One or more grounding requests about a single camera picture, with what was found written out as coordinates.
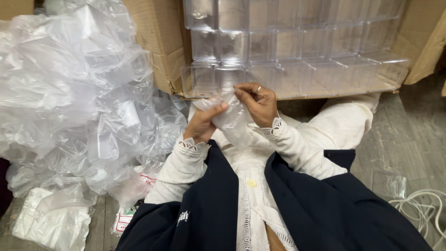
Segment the dark blue jacket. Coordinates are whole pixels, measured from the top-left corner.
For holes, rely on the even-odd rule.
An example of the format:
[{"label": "dark blue jacket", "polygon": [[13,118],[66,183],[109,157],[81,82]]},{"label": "dark blue jacket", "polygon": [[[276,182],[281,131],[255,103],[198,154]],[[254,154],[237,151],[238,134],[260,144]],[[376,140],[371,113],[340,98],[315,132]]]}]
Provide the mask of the dark blue jacket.
[{"label": "dark blue jacket", "polygon": [[[235,250],[239,181],[217,144],[210,144],[203,178],[181,203],[142,204],[117,251]],[[354,150],[324,155],[347,170],[355,159]],[[432,250],[403,215],[350,173],[318,180],[291,171],[274,153],[265,177],[299,251]],[[179,221],[182,213],[187,220]]]}]

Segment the person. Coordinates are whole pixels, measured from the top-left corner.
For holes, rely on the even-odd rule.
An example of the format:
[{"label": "person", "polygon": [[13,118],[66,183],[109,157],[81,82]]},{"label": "person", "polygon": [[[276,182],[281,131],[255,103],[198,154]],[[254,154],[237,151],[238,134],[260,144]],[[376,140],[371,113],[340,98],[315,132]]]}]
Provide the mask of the person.
[{"label": "person", "polygon": [[273,91],[234,86],[254,123],[246,149],[190,109],[189,125],[117,250],[431,250],[417,229],[350,174],[379,93],[327,101],[308,123],[278,113]]}]

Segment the lace cuff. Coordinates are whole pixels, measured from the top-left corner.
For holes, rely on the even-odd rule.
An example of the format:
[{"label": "lace cuff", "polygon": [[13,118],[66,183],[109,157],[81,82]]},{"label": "lace cuff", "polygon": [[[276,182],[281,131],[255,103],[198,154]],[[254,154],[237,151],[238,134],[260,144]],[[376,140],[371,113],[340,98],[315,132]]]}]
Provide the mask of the lace cuff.
[{"label": "lace cuff", "polygon": [[260,128],[268,140],[279,139],[286,131],[286,123],[279,117],[274,118],[272,128]]},{"label": "lace cuff", "polygon": [[210,145],[206,144],[205,142],[195,144],[193,138],[183,139],[183,134],[181,134],[180,138],[177,139],[174,147],[174,149],[178,150],[184,155],[195,158],[201,157],[203,159],[206,158],[209,148]]}]

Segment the white lace sleeve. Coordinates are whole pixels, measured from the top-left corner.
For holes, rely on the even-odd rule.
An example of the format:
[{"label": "white lace sleeve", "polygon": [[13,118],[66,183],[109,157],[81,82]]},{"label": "white lace sleeve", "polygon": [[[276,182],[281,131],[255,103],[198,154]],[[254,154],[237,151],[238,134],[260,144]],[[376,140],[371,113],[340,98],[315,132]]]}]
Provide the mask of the white lace sleeve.
[{"label": "white lace sleeve", "polygon": [[275,118],[271,128],[261,130],[295,172],[306,173],[320,180],[347,172],[325,158],[324,149],[305,142],[299,131],[288,127],[281,118]]},{"label": "white lace sleeve", "polygon": [[158,173],[157,181],[146,196],[145,203],[182,201],[184,192],[206,172],[204,159],[209,147],[204,142],[195,144],[192,138],[183,139],[181,136]]}]

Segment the white fabric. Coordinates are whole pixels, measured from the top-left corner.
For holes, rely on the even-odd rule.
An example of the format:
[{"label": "white fabric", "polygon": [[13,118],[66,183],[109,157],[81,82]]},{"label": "white fabric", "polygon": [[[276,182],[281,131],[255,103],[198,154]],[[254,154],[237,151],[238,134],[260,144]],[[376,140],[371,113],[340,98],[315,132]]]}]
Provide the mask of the white fabric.
[{"label": "white fabric", "polygon": [[51,194],[42,188],[29,191],[12,229],[13,236],[56,251],[83,251],[91,221],[88,207],[53,210],[35,218],[40,201]]},{"label": "white fabric", "polygon": [[[323,150],[354,149],[371,128],[378,99],[379,93],[331,99],[309,123],[300,123],[281,114],[272,128],[260,129],[254,123],[249,124],[247,133],[252,143],[243,150],[232,147],[221,131],[216,130],[212,139],[239,177],[238,251],[269,250],[264,222],[277,234],[286,250],[296,250],[264,176],[268,157],[277,151],[295,172],[320,180],[346,173],[345,168],[326,159]],[[190,118],[195,109],[191,107]],[[209,147],[205,143],[192,146],[191,139],[177,141],[146,203],[182,201],[191,183],[204,175],[207,166],[203,161]]]}]

